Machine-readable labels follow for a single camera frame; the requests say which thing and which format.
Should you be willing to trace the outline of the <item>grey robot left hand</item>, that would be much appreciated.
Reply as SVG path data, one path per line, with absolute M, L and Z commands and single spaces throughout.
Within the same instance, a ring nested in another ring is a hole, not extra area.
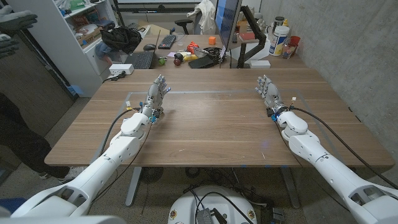
M 141 108 L 141 113 L 149 119 L 160 118 L 163 113 L 162 102 L 164 96 L 171 90 L 167 88 L 166 79 L 163 75 L 159 75 L 149 87 L 145 102 Z

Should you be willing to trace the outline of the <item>grey gloved person hand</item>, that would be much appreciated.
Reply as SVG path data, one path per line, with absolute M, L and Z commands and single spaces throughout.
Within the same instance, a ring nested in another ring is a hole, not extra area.
M 13 12 L 10 5 L 1 8 L 1 32 L 15 32 L 33 27 L 37 15 L 31 11 Z
M 19 49 L 19 41 L 13 39 L 7 34 L 1 34 L 1 46 L 0 46 L 0 57 L 8 57 L 15 54 L 16 50 Z

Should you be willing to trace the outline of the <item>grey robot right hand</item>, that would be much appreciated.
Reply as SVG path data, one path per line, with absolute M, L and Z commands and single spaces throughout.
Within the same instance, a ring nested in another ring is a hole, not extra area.
M 287 107 L 282 101 L 281 94 L 277 87 L 273 84 L 272 80 L 266 75 L 257 78 L 258 87 L 255 90 L 260 94 L 267 107 L 268 117 L 277 117 L 287 110 Z

